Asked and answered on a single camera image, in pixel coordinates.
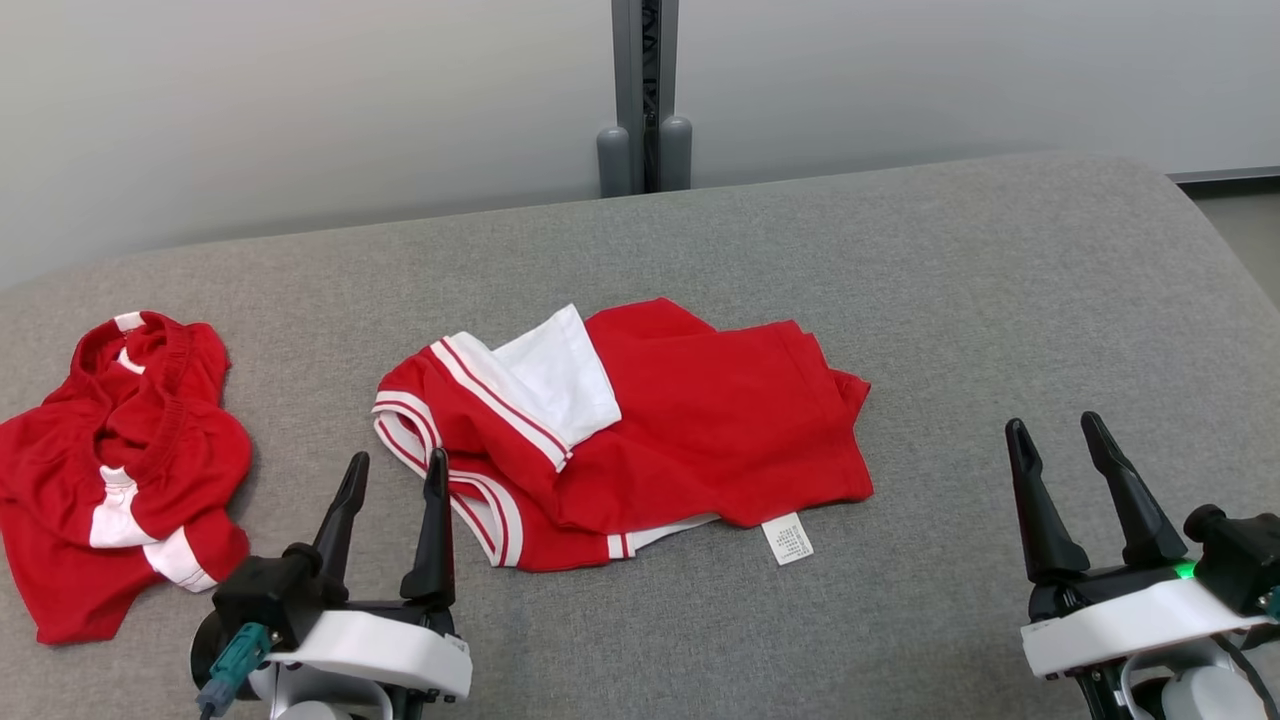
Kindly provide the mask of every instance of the black cable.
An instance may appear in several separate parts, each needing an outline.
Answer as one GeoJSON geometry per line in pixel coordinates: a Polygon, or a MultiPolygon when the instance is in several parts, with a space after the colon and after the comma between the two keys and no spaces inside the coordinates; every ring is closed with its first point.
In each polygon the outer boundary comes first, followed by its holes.
{"type": "Polygon", "coordinates": [[[1244,670],[1244,676],[1249,679],[1249,684],[1253,685],[1253,692],[1258,693],[1262,700],[1262,707],[1267,711],[1267,720],[1280,720],[1280,712],[1276,711],[1276,701],[1271,697],[1271,692],[1267,691],[1267,684],[1262,682],[1262,675],[1253,667],[1253,664],[1244,657],[1240,648],[1235,647],[1235,643],[1226,639],[1222,635],[1213,635],[1213,642],[1217,647],[1226,651],[1231,656],[1231,661],[1235,662],[1240,670],[1244,670]]]}

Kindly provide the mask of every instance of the white tag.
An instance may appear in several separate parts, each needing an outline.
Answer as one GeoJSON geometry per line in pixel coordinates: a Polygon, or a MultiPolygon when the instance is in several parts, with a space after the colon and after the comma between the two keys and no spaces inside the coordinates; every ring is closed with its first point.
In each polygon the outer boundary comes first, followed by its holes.
{"type": "Polygon", "coordinates": [[[773,557],[778,560],[778,565],[813,555],[809,536],[805,534],[800,516],[795,512],[774,518],[760,525],[760,529],[764,530],[764,537],[769,538],[769,547],[773,548],[773,557]]]}
{"type": "Polygon", "coordinates": [[[467,642],[463,641],[462,638],[444,633],[444,639],[449,641],[449,644],[461,650],[462,653],[466,655],[467,657],[471,656],[471,646],[468,646],[467,642]]]}

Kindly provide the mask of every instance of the garment care label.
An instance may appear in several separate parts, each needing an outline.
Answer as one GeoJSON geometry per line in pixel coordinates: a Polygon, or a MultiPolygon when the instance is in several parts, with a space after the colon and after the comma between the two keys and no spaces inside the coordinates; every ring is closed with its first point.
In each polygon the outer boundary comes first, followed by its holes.
{"type": "Polygon", "coordinates": [[[805,534],[800,516],[795,512],[774,518],[760,525],[760,529],[764,530],[764,537],[769,538],[769,547],[773,548],[773,557],[778,560],[778,565],[813,555],[809,536],[805,534]]]}

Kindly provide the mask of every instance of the floor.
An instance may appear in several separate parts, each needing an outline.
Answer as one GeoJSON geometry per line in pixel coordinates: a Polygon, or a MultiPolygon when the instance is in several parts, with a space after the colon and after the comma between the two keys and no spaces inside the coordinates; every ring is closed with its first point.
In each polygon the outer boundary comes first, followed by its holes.
{"type": "Polygon", "coordinates": [[[1280,192],[1199,197],[1196,205],[1280,307],[1280,192]]]}

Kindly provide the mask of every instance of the red fabric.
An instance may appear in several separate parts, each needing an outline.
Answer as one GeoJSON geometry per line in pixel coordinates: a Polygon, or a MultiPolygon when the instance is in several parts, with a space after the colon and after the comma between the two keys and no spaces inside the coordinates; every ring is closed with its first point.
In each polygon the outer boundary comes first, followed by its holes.
{"type": "MultiPolygon", "coordinates": [[[[379,387],[425,402],[454,462],[479,455],[492,465],[490,477],[509,491],[524,520],[520,568],[605,562],[609,534],[708,512],[754,527],[872,495],[852,436],[870,386],[829,369],[817,340],[795,323],[717,332],[659,299],[602,311],[585,324],[622,420],[573,447],[558,474],[458,387],[430,348],[379,387]]],[[[408,450],[401,455],[417,455],[408,450]]]]}
{"type": "Polygon", "coordinates": [[[113,637],[133,598],[165,579],[134,541],[91,547],[95,507],[127,488],[137,527],[156,541],[182,528],[210,577],[248,552],[223,510],[250,464],[247,434],[218,407],[225,347],[209,325],[141,316],[128,332],[90,331],[67,380],[0,425],[0,533],[44,643],[113,637]],[[141,374],[118,361],[122,348],[141,374]],[[102,466],[134,484],[108,487],[102,466]]]}

